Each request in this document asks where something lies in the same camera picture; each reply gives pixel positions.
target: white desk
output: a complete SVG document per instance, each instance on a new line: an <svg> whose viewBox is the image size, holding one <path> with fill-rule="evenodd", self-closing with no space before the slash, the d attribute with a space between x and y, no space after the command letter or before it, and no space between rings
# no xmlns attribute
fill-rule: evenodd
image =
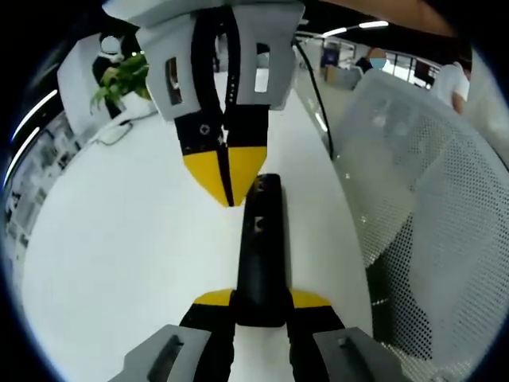
<svg viewBox="0 0 509 382"><path fill-rule="evenodd" d="M224 90L224 73L218 82ZM294 91L270 113L262 171L279 173L286 190L293 287L371 334L350 210ZM109 380L196 297L235 287L242 218L243 207L224 209L195 183L159 115L115 146L87 148L48 195L25 261L25 311L56 369L71 382ZM230 381L293 381L288 348L286 328L238 327Z"/></svg>

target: white shirt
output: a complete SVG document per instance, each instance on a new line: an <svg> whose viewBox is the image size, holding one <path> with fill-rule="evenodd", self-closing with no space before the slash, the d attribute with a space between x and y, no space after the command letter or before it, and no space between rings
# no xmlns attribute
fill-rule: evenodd
<svg viewBox="0 0 509 382"><path fill-rule="evenodd" d="M466 101L469 88L470 83L464 74L463 68L455 62L440 69L429 93L446 105L453 107L453 93L457 93Z"/></svg>
<svg viewBox="0 0 509 382"><path fill-rule="evenodd" d="M490 69L475 50L472 87L463 115L509 166L509 110Z"/></svg>

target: green plant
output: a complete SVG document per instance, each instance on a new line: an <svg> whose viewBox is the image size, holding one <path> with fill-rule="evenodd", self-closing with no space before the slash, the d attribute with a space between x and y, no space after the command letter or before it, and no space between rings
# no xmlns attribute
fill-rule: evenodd
<svg viewBox="0 0 509 382"><path fill-rule="evenodd" d="M144 99L150 99L145 84L148 71L149 65L144 54L130 57L116 68L108 68L101 78L101 87L91 98L91 107L99 107L103 99L118 105L120 99L129 92L135 92Z"/></svg>

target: black object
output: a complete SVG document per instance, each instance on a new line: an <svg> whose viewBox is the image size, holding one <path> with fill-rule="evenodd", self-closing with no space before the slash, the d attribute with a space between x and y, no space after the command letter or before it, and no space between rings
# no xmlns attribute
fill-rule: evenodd
<svg viewBox="0 0 509 382"><path fill-rule="evenodd" d="M292 310L288 322L289 362L295 382L329 382L324 360L313 335L344 329L331 306Z"/></svg>
<svg viewBox="0 0 509 382"><path fill-rule="evenodd" d="M309 76L311 77L311 83L313 84L313 90L317 94L317 99L318 99L318 103L320 104L321 114L324 116L325 126L327 127L328 155L331 159L333 159L334 158L334 143L332 143L331 128L328 125L327 113L325 113L324 103L321 100L320 91L318 90L317 81L315 80L315 75L313 73L313 67L311 66L311 63L309 62L309 58L305 54L304 49L301 47L301 44L299 44L299 41L297 41L297 39L295 39L293 42L295 43L295 46L297 46L297 49L298 49L299 53L301 54L302 59L305 62L305 66L308 68Z"/></svg>
<svg viewBox="0 0 509 382"><path fill-rule="evenodd" d="M368 70L373 69L373 65L371 65L371 62L366 57L360 57L357 62L356 66L360 68L360 70L363 71L365 74Z"/></svg>
<svg viewBox="0 0 509 382"><path fill-rule="evenodd" d="M233 363L235 322L229 306L193 304L181 326L206 330L210 338L198 362L193 382L226 382Z"/></svg>
<svg viewBox="0 0 509 382"><path fill-rule="evenodd" d="M225 110L220 105L214 81L216 36L225 32L228 46L228 79ZM240 36L233 9L221 6L196 14L192 33L191 69L200 110L175 118L182 155L215 151L225 196L235 205L231 191L228 148L266 146L269 105L238 105ZM228 131L225 142L223 129Z"/></svg>
<svg viewBox="0 0 509 382"><path fill-rule="evenodd" d="M429 75L430 69L431 66L429 66L427 63L422 62L420 60L416 60L414 77L418 78L419 80L425 81L427 84L433 85L435 79Z"/></svg>
<svg viewBox="0 0 509 382"><path fill-rule="evenodd" d="M240 244L239 281L231 301L237 324L285 325L292 308L286 285L281 179L256 178L246 198Z"/></svg>
<svg viewBox="0 0 509 382"><path fill-rule="evenodd" d="M337 66L340 62L340 51L339 47L335 48L324 48L321 56L321 64L320 67L323 68L325 66Z"/></svg>

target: black cable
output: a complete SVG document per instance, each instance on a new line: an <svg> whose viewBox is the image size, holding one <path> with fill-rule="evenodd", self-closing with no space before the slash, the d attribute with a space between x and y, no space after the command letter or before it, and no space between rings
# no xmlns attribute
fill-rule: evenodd
<svg viewBox="0 0 509 382"><path fill-rule="evenodd" d="M118 126L122 126L122 125L127 125L129 124L129 127L127 128L126 131L124 131L122 133L122 135L120 135L116 140L114 140L113 142L104 142L103 140L101 139L96 139L94 142L97 142L103 146L113 146L115 145L116 143L122 141L124 139L124 137L126 135L128 135L130 133L131 130L133 130L134 128L134 124L132 122L136 122L136 121L141 121L142 119L145 119L145 118L149 118L151 117L152 115L154 115L156 113L156 111L152 112L152 113L149 113L148 115L143 115L142 117L136 117L136 118L131 118L131 119L126 119L125 121L122 121Z"/></svg>
<svg viewBox="0 0 509 382"><path fill-rule="evenodd" d="M297 39L294 39L293 43L295 44L295 46L297 46L299 53L301 54L302 58L304 59L305 66L308 68L309 76L311 77L311 82L313 83L313 89L314 89L315 93L317 94L318 103L320 104L321 114L324 116L325 126L327 127L328 155L330 156L331 159L334 159L334 143L332 143L331 129L328 126L327 114L325 113L324 103L321 100L320 91L318 90L317 81L315 80L315 75L313 73L313 67L311 66L311 63L309 62L309 58L305 54L304 49L301 47L301 44L299 44L299 41Z"/></svg>

